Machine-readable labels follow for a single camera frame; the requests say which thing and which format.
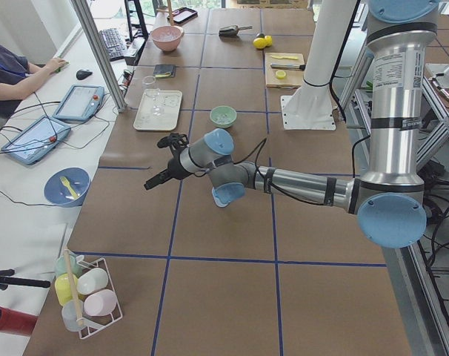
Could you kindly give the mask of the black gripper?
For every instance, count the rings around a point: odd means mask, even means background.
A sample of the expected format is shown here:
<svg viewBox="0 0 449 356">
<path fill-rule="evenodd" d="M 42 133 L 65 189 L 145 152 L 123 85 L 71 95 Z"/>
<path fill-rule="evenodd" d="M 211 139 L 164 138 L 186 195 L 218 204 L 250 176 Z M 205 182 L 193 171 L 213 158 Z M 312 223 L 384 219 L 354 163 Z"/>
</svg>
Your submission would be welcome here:
<svg viewBox="0 0 449 356">
<path fill-rule="evenodd" d="M 168 161 L 166 169 L 145 182 L 144 188 L 146 190 L 151 190 L 171 179 L 182 180 L 192 174 L 192 172 L 185 169 L 181 161 L 181 154 L 189 147 L 186 134 L 170 133 L 158 141 L 157 147 L 169 148 L 173 157 Z"/>
</svg>

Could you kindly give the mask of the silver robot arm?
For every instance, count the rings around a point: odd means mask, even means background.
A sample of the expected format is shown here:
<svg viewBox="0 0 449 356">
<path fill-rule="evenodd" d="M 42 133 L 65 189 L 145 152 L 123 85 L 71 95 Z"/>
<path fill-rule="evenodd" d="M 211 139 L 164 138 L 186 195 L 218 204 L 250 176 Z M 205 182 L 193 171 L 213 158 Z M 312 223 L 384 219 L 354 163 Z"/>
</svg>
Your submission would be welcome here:
<svg viewBox="0 0 449 356">
<path fill-rule="evenodd" d="M 368 169 L 349 181 L 234 162 L 232 136 L 217 128 L 189 143 L 172 133 L 158 146 L 169 148 L 167 167 L 145 183 L 155 188 L 171 179 L 208 176 L 212 195 L 224 207 L 247 189 L 282 194 L 310 205 L 336 206 L 357 217 L 364 235 L 385 248 L 404 248 L 421 239 L 427 217 L 424 183 L 416 169 L 425 48 L 436 37 L 437 1 L 370 1 L 366 46 L 374 61 Z"/>
</svg>

